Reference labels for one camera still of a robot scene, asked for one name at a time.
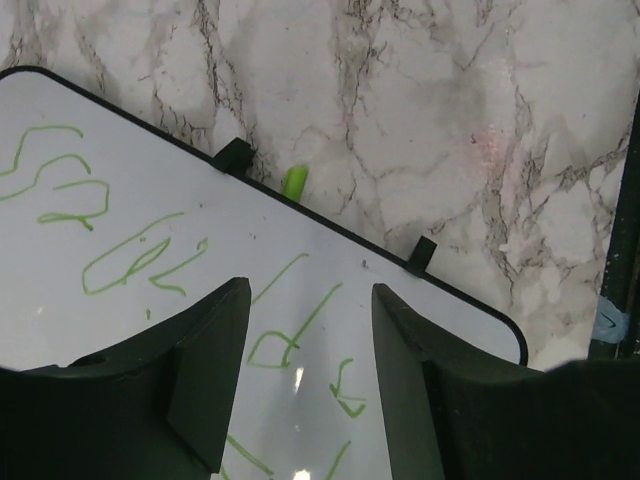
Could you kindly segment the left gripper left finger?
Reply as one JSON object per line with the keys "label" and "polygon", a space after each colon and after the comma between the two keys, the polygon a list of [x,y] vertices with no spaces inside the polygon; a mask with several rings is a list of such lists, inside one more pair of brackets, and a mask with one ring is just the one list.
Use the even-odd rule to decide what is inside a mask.
{"label": "left gripper left finger", "polygon": [[1,372],[5,479],[208,479],[220,470],[249,324],[233,278],[66,367]]}

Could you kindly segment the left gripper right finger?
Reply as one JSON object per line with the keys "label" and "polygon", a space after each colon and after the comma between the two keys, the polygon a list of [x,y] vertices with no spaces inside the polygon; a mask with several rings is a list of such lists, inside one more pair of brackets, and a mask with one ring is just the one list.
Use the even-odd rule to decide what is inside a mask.
{"label": "left gripper right finger", "polygon": [[384,429],[396,479],[635,479],[639,363],[541,372],[491,355],[372,289]]}

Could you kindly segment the white whiteboard black frame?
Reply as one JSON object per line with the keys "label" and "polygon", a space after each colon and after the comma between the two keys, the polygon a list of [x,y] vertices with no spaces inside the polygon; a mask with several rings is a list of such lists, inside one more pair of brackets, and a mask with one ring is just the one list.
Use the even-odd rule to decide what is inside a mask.
{"label": "white whiteboard black frame", "polygon": [[233,277],[252,297],[224,479],[389,479],[371,327],[384,283],[526,364],[507,316],[37,67],[1,75],[1,361],[68,365]]}

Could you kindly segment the green marker cap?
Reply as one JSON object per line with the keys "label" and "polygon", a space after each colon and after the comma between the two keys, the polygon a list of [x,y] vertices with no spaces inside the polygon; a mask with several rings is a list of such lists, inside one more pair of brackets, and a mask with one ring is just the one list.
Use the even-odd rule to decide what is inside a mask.
{"label": "green marker cap", "polygon": [[293,166],[286,172],[281,194],[287,199],[299,202],[304,190],[308,168],[306,166]]}

